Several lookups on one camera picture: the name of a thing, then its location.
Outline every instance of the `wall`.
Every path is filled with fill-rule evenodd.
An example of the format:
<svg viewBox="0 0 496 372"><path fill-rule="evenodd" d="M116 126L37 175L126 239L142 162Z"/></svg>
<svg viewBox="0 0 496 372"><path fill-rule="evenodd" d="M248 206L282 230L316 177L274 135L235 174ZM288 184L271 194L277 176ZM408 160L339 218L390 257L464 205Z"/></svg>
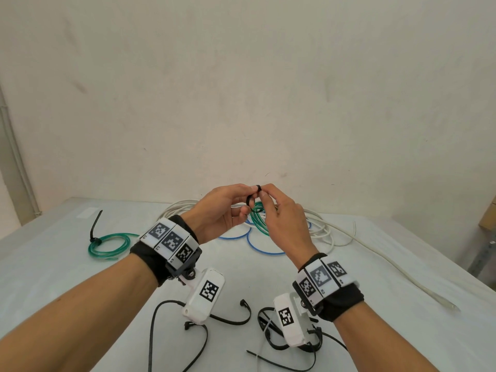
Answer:
<svg viewBox="0 0 496 372"><path fill-rule="evenodd" d="M496 0L3 0L42 210L272 181L460 262L496 192Z"/></svg>
<svg viewBox="0 0 496 372"><path fill-rule="evenodd" d="M0 172L0 239L17 230L21 224Z"/></svg>

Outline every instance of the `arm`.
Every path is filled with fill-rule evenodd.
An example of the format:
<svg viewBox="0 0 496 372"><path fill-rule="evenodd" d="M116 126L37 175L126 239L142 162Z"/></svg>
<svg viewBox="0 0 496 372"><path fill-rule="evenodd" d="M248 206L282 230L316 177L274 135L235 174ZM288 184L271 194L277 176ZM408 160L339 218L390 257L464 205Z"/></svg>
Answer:
<svg viewBox="0 0 496 372"><path fill-rule="evenodd" d="M248 206L231 208L257 187L215 188L182 215L206 243L243 223ZM0 370L83 372L92 369L131 323L158 286L135 254L55 299L0 340Z"/></svg>
<svg viewBox="0 0 496 372"><path fill-rule="evenodd" d="M303 207L272 184L264 185L258 196L265 208L271 239L300 269L319 252L310 238ZM277 209L271 197L276 200ZM360 372L437 371L365 302L352 306L334 324Z"/></svg>

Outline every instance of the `person's right hand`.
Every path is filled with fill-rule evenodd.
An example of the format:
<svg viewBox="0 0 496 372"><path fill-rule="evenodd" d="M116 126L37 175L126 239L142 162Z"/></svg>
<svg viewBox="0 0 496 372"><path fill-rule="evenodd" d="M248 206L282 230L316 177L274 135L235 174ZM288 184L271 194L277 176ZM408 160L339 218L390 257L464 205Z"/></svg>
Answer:
<svg viewBox="0 0 496 372"><path fill-rule="evenodd" d="M265 223L270 238L300 269L310 257L319 252L310 238L303 207L294 203L274 184L263 185L258 197L265 208ZM271 197L276 200L277 209Z"/></svg>

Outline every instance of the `cardboard box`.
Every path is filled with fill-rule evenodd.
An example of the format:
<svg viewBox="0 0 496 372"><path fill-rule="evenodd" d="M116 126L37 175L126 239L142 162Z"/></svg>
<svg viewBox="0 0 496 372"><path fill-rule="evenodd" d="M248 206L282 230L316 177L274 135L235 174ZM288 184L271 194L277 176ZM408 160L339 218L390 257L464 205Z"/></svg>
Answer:
<svg viewBox="0 0 496 372"><path fill-rule="evenodd" d="M488 231L492 231L496 228L496 197L484 213L484 216L479 222L479 226Z"/></svg>

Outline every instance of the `black and white square marker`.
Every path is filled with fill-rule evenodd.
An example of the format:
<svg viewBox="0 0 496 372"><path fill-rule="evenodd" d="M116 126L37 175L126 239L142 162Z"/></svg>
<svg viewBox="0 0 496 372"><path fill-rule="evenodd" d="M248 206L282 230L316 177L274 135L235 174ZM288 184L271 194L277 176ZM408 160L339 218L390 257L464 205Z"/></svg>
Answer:
<svg viewBox="0 0 496 372"><path fill-rule="evenodd" d="M170 228L167 227L166 225L163 225L162 223L157 223L154 228L148 231L148 234L160 240L164 236L164 234L169 230Z"/></svg>
<svg viewBox="0 0 496 372"><path fill-rule="evenodd" d="M188 244L184 244L183 247L176 253L176 257L182 263L185 263L189 256L193 254L193 250L189 247Z"/></svg>
<svg viewBox="0 0 496 372"><path fill-rule="evenodd" d="M295 322L293 320L293 316L291 316L291 311L289 310L289 307L281 309L277 313L279 313L279 318L281 319L282 326L291 325Z"/></svg>
<svg viewBox="0 0 496 372"><path fill-rule="evenodd" d="M341 265L337 262L328 263L329 269L331 269L332 273L336 276L336 278L341 277L342 275L347 274L346 271L341 267Z"/></svg>
<svg viewBox="0 0 496 372"><path fill-rule="evenodd" d="M309 281L308 278L305 278L303 281L301 281L299 285L301 287L301 290L307 296L307 298L309 298L310 296L312 296L312 294L316 292L315 288L313 287L313 284Z"/></svg>
<svg viewBox="0 0 496 372"><path fill-rule="evenodd" d="M178 246L183 242L183 238L178 236L174 231L170 231L170 233L162 240L160 244L164 245L167 249L174 252Z"/></svg>
<svg viewBox="0 0 496 372"><path fill-rule="evenodd" d="M219 291L219 287L214 285L211 281L206 281L200 291L200 296L204 297L208 301L214 301L214 297Z"/></svg>
<svg viewBox="0 0 496 372"><path fill-rule="evenodd" d="M332 278L322 265L310 272L310 276L317 286L321 287L324 283L329 282Z"/></svg>

